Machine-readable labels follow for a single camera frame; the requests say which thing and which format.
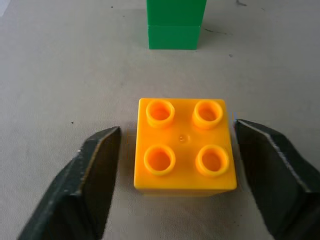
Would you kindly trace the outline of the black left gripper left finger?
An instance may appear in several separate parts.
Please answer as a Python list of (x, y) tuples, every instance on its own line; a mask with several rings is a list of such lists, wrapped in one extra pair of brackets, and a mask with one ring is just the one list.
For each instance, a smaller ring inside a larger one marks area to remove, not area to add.
[(88, 137), (53, 179), (17, 240), (102, 240), (121, 137), (119, 126)]

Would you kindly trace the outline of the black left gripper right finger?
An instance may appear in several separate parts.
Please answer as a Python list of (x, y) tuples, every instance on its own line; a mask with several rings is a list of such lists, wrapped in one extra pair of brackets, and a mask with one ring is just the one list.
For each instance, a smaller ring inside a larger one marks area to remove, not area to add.
[(247, 183), (274, 240), (320, 240), (320, 171), (272, 128), (237, 119), (234, 129)]

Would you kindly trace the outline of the yellow studded building block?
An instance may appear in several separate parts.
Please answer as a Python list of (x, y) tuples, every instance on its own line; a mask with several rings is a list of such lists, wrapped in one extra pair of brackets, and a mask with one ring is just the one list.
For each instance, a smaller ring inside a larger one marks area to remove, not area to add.
[(133, 184), (147, 195), (211, 196), (236, 189), (224, 100), (141, 98)]

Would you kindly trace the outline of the green building block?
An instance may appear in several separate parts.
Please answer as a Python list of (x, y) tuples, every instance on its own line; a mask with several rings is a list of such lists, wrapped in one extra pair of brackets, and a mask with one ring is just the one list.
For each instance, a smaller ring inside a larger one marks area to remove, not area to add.
[(207, 0), (146, 0), (151, 50), (195, 50)]

